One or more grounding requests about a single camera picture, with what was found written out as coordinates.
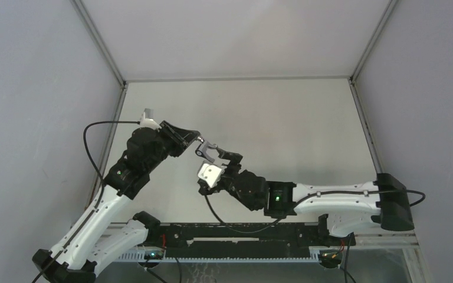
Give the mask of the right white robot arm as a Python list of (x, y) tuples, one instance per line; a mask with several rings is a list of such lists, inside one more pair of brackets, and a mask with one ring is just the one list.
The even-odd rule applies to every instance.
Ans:
[(374, 181), (346, 186), (316, 186), (268, 181), (242, 169), (242, 156), (211, 145), (195, 153), (204, 158), (198, 170), (199, 193), (209, 196), (222, 190), (247, 209), (262, 210), (279, 222), (288, 216), (314, 213), (324, 222), (318, 240), (333, 245), (357, 230), (380, 227), (404, 232), (415, 228), (409, 190), (389, 173)]

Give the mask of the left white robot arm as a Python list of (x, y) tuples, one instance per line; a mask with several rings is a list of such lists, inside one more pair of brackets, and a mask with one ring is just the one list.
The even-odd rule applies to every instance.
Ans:
[(100, 241), (115, 215), (149, 183), (150, 174), (167, 158), (179, 157), (201, 136), (167, 121), (139, 122), (126, 142), (126, 149), (102, 180), (94, 199), (66, 235), (50, 249), (39, 249), (32, 261), (37, 278), (48, 282), (94, 282), (120, 255), (144, 243), (159, 242), (160, 221), (141, 211), (118, 233)]

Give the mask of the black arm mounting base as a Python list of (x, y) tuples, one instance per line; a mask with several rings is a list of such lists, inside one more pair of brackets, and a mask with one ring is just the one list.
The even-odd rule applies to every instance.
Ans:
[(161, 248), (167, 256), (254, 257), (303, 256), (304, 250), (343, 252), (356, 245), (354, 234), (331, 236), (326, 218), (318, 223), (161, 223), (141, 246)]

